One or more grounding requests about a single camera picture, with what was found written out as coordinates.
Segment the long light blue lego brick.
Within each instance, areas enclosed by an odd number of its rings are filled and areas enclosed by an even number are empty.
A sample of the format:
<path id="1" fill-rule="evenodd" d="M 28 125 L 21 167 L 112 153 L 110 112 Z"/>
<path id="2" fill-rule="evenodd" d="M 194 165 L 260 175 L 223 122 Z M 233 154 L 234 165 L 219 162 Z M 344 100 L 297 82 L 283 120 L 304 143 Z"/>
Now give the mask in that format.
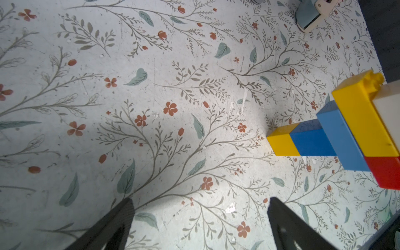
<path id="1" fill-rule="evenodd" d="M 336 102 L 328 102 L 317 113 L 317 118 L 343 168 L 353 171 L 370 171 Z"/>

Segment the red lego brick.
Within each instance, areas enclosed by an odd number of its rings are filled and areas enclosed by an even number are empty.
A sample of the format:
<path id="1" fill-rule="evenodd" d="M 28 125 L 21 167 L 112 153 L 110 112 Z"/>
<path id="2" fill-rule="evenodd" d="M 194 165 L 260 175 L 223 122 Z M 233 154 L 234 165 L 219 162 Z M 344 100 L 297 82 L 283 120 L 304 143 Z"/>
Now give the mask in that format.
<path id="1" fill-rule="evenodd" d="M 400 157 L 364 157 L 378 186 L 400 190 Z"/>

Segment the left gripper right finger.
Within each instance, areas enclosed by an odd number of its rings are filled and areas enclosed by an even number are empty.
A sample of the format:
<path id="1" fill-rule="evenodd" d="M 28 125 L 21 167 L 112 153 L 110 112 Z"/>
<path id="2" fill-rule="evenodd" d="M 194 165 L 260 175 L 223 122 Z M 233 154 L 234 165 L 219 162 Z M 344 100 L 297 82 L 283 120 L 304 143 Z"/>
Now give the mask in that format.
<path id="1" fill-rule="evenodd" d="M 335 247 L 312 229 L 278 198 L 272 197 L 268 218 L 278 250 L 334 250 Z"/>

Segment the small dark blue lego brick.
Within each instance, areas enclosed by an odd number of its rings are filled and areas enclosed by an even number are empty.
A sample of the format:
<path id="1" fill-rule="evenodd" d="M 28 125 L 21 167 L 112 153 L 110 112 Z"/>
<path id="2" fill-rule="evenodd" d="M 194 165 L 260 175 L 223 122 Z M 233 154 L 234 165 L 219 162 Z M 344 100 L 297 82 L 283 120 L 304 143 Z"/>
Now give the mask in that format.
<path id="1" fill-rule="evenodd" d="M 301 156 L 336 156 L 318 119 L 300 122 L 290 136 Z"/>

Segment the white lego brick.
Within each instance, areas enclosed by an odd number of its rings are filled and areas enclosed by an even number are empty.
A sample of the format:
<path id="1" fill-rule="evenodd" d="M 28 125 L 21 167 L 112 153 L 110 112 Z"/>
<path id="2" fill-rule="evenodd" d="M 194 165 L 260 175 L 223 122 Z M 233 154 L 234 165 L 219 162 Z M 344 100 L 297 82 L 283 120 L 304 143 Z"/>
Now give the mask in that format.
<path id="1" fill-rule="evenodd" d="M 400 81 L 384 84 L 373 99 L 374 106 L 398 151 L 400 150 Z"/>

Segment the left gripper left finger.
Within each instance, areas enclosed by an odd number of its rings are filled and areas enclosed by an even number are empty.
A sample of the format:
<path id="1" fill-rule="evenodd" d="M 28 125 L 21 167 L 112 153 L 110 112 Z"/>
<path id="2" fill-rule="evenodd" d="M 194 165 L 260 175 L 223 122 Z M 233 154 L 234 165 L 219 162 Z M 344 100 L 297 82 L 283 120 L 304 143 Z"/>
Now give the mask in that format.
<path id="1" fill-rule="evenodd" d="M 123 199 L 67 250 L 123 250 L 132 221 L 134 206 L 131 198 Z"/>

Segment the small yellow lego brick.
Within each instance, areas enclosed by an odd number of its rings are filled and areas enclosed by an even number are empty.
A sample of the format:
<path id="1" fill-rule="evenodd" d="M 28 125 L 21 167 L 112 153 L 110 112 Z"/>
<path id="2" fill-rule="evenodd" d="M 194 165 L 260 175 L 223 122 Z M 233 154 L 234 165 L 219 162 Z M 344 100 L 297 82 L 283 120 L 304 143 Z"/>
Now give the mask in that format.
<path id="1" fill-rule="evenodd" d="M 301 156 L 290 136 L 290 133 L 298 125 L 299 123 L 278 127 L 267 136 L 267 140 L 276 156 Z"/>

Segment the yellow long lego brick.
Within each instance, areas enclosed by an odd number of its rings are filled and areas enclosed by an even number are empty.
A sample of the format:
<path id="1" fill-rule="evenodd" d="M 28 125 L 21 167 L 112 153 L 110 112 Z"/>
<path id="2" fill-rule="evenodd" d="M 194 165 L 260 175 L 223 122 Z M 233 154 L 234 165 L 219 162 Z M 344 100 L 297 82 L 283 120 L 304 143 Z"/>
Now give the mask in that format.
<path id="1" fill-rule="evenodd" d="M 383 83 L 383 74 L 369 70 L 344 80 L 332 91 L 346 124 L 367 157 L 400 155 L 372 102 Z"/>

